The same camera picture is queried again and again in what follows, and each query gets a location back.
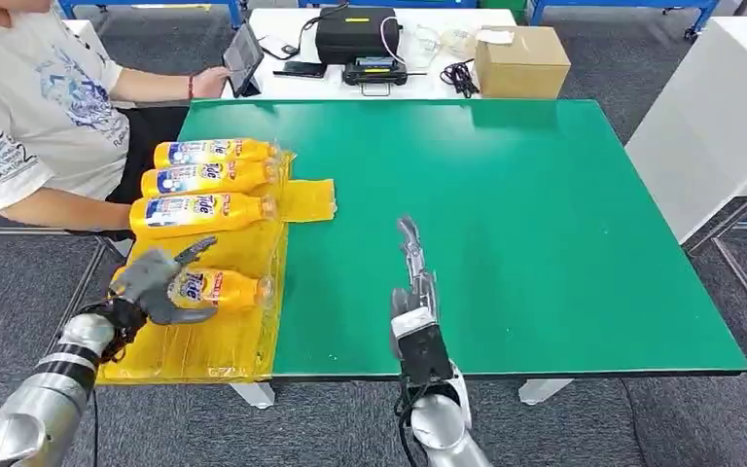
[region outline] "gray carpet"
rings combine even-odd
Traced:
[[[117,61],[157,72],[217,64],[232,35],[218,7],[77,13],[94,21]],[[545,23],[556,27],[572,61],[562,96],[597,99],[625,141],[688,50],[681,36],[692,18],[642,9],[547,10]],[[747,268],[747,233],[728,242]],[[88,238],[0,237],[0,400],[43,352],[94,246]],[[713,247],[694,265],[747,354],[745,293]],[[115,266],[105,254],[85,302],[102,296]],[[516,398],[521,383],[469,384],[475,438],[496,465],[632,467],[644,465],[645,455],[650,466],[747,466],[747,375],[582,380],[536,407]],[[277,405],[258,411],[224,385],[99,387],[100,464],[407,465],[390,413],[393,383],[275,388]],[[66,465],[91,465],[92,423],[90,407]]]

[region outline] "tablet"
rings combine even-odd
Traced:
[[[265,53],[256,39],[256,34],[253,33],[253,28],[247,21],[243,22],[222,57],[225,67],[231,72],[228,81],[233,89],[233,97],[259,93],[251,81],[263,58]]]

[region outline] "white t-shirt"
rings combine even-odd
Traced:
[[[108,97],[122,68],[53,12],[12,17],[0,27],[0,209],[41,187],[105,199],[129,141]]]

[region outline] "white paper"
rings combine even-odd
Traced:
[[[514,33],[511,31],[490,31],[481,29],[477,33],[477,40],[488,44],[511,44],[514,41]]]

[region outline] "silver robotic arm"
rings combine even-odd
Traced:
[[[0,408],[0,466],[60,465],[101,363],[121,358],[148,319],[198,322],[215,312],[178,308],[166,294],[182,267],[215,241],[208,237],[176,258],[148,251],[111,284],[113,297],[82,308],[67,321],[53,350]]]
[[[419,229],[410,217],[400,219],[398,227],[405,237],[402,251],[410,282],[409,290],[397,288],[391,295],[391,348],[402,367],[395,412],[403,448],[415,466],[405,435],[408,425],[430,466],[490,467],[471,437],[468,390],[445,349],[436,280],[425,268]]]

